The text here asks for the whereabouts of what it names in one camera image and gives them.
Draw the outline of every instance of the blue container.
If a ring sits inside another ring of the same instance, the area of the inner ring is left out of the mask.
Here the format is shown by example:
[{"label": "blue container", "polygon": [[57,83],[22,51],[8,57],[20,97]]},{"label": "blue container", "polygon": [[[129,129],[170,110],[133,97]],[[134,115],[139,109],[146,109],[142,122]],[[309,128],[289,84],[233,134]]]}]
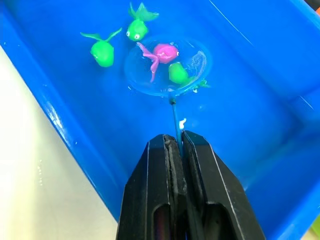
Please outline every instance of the blue container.
[{"label": "blue container", "polygon": [[[137,7],[140,2],[133,1]],[[148,37],[200,41],[211,89],[182,95],[178,115],[239,178],[267,239],[299,239],[320,213],[320,17],[302,0],[144,2]],[[4,0],[1,46],[108,209],[146,142],[175,135],[168,100],[128,88],[135,43],[119,34],[101,68],[92,40],[129,25],[129,2]]]}]

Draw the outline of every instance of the green toy fish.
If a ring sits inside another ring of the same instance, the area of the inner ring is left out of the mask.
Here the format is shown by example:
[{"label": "green toy fish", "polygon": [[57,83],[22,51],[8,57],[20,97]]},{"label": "green toy fish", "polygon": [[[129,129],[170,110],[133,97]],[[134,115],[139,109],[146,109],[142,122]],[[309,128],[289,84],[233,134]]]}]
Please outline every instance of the green toy fish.
[{"label": "green toy fish", "polygon": [[130,2],[129,14],[134,18],[134,20],[129,25],[126,35],[130,40],[135,42],[143,39],[148,33],[148,28],[145,25],[145,22],[155,20],[159,17],[159,13],[147,11],[143,3],[140,3],[138,10],[135,12],[132,7],[132,3]]},{"label": "green toy fish", "polygon": [[[180,84],[180,88],[182,88],[191,83],[195,77],[189,77],[188,72],[184,69],[181,63],[175,62],[169,66],[169,79],[175,84]],[[202,80],[194,89],[198,89],[199,87],[210,88],[211,86],[207,84],[206,80]]]},{"label": "green toy fish", "polygon": [[121,31],[122,31],[122,27],[118,31],[111,33],[110,36],[107,38],[107,40],[102,40],[98,33],[96,34],[85,34],[82,32],[80,33],[84,37],[92,38],[98,41],[92,46],[90,53],[93,55],[96,62],[101,67],[107,68],[112,66],[112,64],[114,64],[115,50],[114,50],[114,47],[109,43],[109,41]]}]

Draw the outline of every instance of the pink fish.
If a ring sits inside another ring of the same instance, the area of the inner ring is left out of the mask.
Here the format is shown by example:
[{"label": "pink fish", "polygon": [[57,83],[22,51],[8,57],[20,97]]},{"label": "pink fish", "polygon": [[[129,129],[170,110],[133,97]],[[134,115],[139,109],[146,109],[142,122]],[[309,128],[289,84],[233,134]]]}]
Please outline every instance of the pink fish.
[{"label": "pink fish", "polygon": [[140,42],[137,42],[137,45],[143,52],[143,56],[152,60],[153,64],[150,67],[152,72],[152,77],[150,83],[155,79],[155,74],[158,68],[159,63],[168,64],[177,56],[179,56],[178,49],[170,44],[158,44],[153,50],[153,54],[146,49]]}]

